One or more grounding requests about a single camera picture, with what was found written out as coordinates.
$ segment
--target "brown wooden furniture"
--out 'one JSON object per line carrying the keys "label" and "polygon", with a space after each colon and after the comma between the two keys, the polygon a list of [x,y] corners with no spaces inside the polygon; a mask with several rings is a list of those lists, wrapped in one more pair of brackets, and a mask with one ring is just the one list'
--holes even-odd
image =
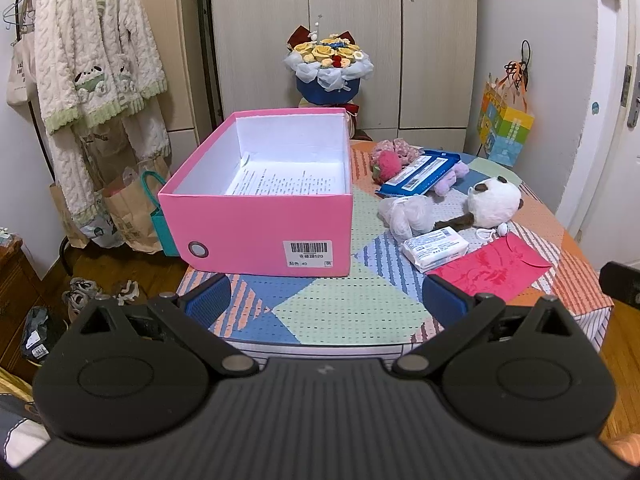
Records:
{"label": "brown wooden furniture", "polygon": [[34,305],[44,305],[44,286],[14,238],[0,247],[0,367],[31,383],[38,367],[20,354],[24,318]]}

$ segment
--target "blue wet wipes package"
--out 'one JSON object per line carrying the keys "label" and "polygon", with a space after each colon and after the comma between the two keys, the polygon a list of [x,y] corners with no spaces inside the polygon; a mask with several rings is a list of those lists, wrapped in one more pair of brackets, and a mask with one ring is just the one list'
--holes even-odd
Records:
{"label": "blue wet wipes package", "polygon": [[380,186],[381,196],[422,195],[460,161],[457,153],[424,150],[404,170]]}

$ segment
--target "colorful geometric tablecloth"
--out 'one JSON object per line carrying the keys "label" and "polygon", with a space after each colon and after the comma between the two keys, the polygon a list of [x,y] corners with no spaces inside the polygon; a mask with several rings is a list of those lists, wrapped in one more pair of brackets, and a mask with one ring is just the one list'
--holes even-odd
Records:
{"label": "colorful geometric tablecloth", "polygon": [[[281,278],[232,274],[232,301],[210,330],[259,361],[269,355],[316,357],[379,356],[392,361],[442,328],[421,303],[423,276],[399,251],[377,216],[378,189],[369,168],[373,142],[351,145],[353,228],[350,275],[345,278]],[[513,172],[483,158],[462,154],[469,174],[435,205],[436,219],[463,213],[468,188],[504,176],[522,190],[524,206],[510,230],[552,267],[510,304],[533,305],[555,294],[599,349],[609,321],[610,298],[593,268],[546,206]],[[460,234],[469,251],[484,245],[473,228]],[[178,294],[211,273],[187,270]]]}

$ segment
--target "purple plush toy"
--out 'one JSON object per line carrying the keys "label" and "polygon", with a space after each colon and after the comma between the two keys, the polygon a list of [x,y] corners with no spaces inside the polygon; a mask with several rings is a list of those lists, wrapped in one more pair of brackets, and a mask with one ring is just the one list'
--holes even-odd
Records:
{"label": "purple plush toy", "polygon": [[456,183],[456,180],[464,178],[468,172],[468,165],[462,161],[457,162],[431,189],[433,189],[436,195],[445,196],[449,192],[449,189]]}

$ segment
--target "white tissue pack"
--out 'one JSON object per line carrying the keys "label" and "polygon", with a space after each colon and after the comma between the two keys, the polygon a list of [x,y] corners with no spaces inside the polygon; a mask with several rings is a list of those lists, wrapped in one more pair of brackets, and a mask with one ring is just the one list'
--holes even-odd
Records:
{"label": "white tissue pack", "polygon": [[420,272],[436,269],[464,256],[469,247],[451,227],[410,238],[401,245],[402,252]]}

